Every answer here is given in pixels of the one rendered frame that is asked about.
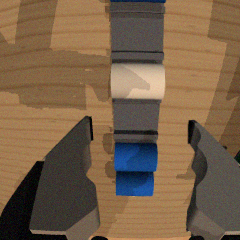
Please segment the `beige cylinder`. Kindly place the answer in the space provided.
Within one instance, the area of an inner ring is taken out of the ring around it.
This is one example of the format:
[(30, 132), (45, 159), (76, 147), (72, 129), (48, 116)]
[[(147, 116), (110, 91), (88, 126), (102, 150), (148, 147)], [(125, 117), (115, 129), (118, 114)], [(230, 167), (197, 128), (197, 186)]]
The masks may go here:
[(163, 64), (112, 63), (112, 99), (163, 99)]

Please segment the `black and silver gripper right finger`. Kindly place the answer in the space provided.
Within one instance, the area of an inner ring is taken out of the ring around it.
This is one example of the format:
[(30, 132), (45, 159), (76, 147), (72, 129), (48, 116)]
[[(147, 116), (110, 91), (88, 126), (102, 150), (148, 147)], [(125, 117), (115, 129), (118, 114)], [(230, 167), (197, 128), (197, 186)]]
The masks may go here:
[(197, 178), (186, 232), (204, 240), (240, 240), (240, 164), (196, 120), (188, 122), (188, 144)]

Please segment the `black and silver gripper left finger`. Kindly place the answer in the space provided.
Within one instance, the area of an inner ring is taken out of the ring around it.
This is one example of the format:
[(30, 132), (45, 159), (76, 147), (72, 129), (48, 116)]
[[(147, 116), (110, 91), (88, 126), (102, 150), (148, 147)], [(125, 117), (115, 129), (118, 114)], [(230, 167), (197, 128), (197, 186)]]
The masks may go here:
[(31, 170), (0, 216), (0, 240), (88, 240), (100, 227), (91, 167), (92, 117), (80, 120)]

